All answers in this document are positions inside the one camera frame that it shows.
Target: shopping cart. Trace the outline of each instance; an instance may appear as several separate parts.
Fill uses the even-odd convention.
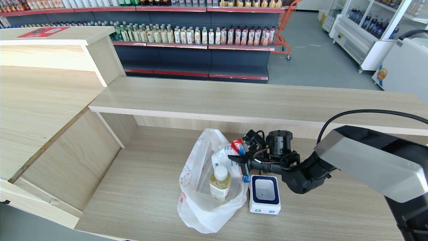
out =
[[[272,51],[273,53],[278,53],[278,54],[286,54],[287,55],[287,60],[291,60],[291,47],[287,44],[287,40],[281,36],[281,31],[285,30],[285,26],[287,25],[288,21],[291,18],[291,15],[293,14],[294,11],[296,11],[297,8],[297,3],[300,2],[301,0],[294,0],[292,1],[292,3],[289,6],[285,7],[285,12],[281,14],[281,21],[278,22],[278,26],[276,27],[276,29],[278,30],[278,32],[276,33],[275,36],[275,45],[281,45],[282,46],[282,50],[281,51]]]

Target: refrigerator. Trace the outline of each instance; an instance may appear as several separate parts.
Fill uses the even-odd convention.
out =
[[[384,90],[413,93],[428,105],[428,30],[401,35],[372,79]]]

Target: cable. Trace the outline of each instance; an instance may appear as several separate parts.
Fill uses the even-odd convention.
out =
[[[324,133],[325,129],[327,128],[328,124],[330,124],[333,120],[347,115],[347,114],[355,114],[355,113],[380,113],[380,114],[393,114],[393,115],[398,115],[398,116],[402,116],[402,117],[407,117],[410,119],[414,119],[420,122],[423,122],[425,124],[428,124],[428,120],[425,118],[422,118],[420,116],[417,115],[413,115],[413,114],[408,114],[408,113],[404,113],[404,112],[399,112],[399,111],[389,111],[389,110],[377,110],[377,109],[361,109],[361,110],[353,110],[353,111],[345,111],[342,113],[339,113],[333,117],[331,117],[329,120],[327,120],[327,122],[324,124],[324,126],[321,128],[321,131],[318,135],[317,138],[317,144],[321,141],[321,137],[322,134]]]

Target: wooden countertop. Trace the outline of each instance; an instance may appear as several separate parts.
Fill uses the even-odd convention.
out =
[[[104,89],[96,74],[88,71],[1,66],[0,79],[4,180]]]
[[[216,234],[184,225],[177,213],[179,175],[201,131],[138,127],[112,163],[75,229],[129,240],[399,241],[383,196],[335,171],[300,195],[279,183],[281,212],[253,214],[248,202]],[[228,134],[228,140],[242,135]],[[313,139],[293,139],[302,159]]]
[[[90,45],[114,32],[113,27],[70,27],[46,38],[16,38],[38,28],[1,29],[0,45]]]
[[[374,90],[119,77],[90,105],[93,111],[237,123],[321,128],[348,110],[378,108],[428,118],[416,96]],[[428,136],[428,126],[386,114],[352,114],[330,124]]]

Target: plastic bag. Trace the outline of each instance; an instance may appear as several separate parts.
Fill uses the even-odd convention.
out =
[[[210,177],[214,172],[211,156],[229,142],[216,129],[205,129],[196,141],[181,172],[181,195],[177,211],[183,222],[201,233],[218,232],[247,201],[248,183],[233,178],[224,203],[210,194]]]

